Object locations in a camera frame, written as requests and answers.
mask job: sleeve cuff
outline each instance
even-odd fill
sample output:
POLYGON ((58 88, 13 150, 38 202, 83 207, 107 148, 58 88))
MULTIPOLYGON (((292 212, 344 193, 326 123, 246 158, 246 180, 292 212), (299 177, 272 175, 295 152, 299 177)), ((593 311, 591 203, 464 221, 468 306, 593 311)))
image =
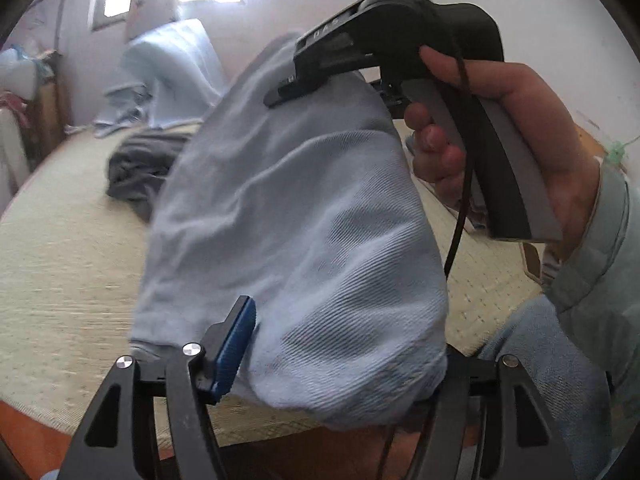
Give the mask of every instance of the sleeve cuff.
POLYGON ((614 260, 625 232, 628 190, 624 176, 610 164, 600 168, 600 188, 590 224, 580 246, 557 269, 549 270, 546 296, 558 314, 568 310, 593 289, 614 260))

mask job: green string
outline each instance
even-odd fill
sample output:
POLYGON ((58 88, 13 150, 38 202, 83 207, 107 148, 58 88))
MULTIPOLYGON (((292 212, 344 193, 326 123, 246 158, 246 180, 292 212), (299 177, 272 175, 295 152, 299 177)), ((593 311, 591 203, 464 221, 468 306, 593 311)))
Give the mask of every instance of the green string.
POLYGON ((607 156, 605 157, 605 160, 615 166, 619 166, 620 164, 622 164, 622 159, 625 156, 625 148, 630 144, 636 142, 636 140, 638 139, 640 139, 640 135, 638 135, 634 139, 631 139, 629 142, 625 142, 624 144, 617 140, 607 150, 607 156))

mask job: screw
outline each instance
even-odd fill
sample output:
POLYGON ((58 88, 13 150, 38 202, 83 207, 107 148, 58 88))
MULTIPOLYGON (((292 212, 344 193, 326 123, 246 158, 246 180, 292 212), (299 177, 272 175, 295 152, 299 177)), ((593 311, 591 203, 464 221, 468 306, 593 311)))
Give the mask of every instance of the screw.
POLYGON ((198 355, 202 350, 202 346, 198 343, 187 343, 182 347, 182 353, 185 355, 198 355))
POLYGON ((122 355, 116 359, 118 368, 129 368, 133 364, 133 357, 130 355, 122 355))
POLYGON ((515 355, 505 354, 502 356, 502 364, 507 368, 517 368, 520 361, 518 361, 518 358, 515 355))

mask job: gray pants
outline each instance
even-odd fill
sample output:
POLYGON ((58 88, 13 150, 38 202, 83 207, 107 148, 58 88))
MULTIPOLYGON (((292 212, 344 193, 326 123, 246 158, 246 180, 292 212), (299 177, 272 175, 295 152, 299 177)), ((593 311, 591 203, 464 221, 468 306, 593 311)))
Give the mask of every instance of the gray pants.
POLYGON ((596 478, 612 448, 607 378, 562 332, 545 296, 524 303, 479 357, 496 360, 503 354, 517 356, 532 377, 569 448, 578 479, 596 478))

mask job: red cloth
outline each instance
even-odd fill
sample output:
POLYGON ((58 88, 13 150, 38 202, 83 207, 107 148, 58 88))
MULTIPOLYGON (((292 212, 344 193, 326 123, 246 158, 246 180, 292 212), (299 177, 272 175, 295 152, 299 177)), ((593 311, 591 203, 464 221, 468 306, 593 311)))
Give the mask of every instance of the red cloth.
POLYGON ((17 95, 12 94, 11 92, 0 92, 0 108, 9 108, 9 110, 11 110, 18 119, 20 126, 23 128, 28 128, 30 126, 29 120, 24 114, 24 109, 26 107, 27 104, 17 95))

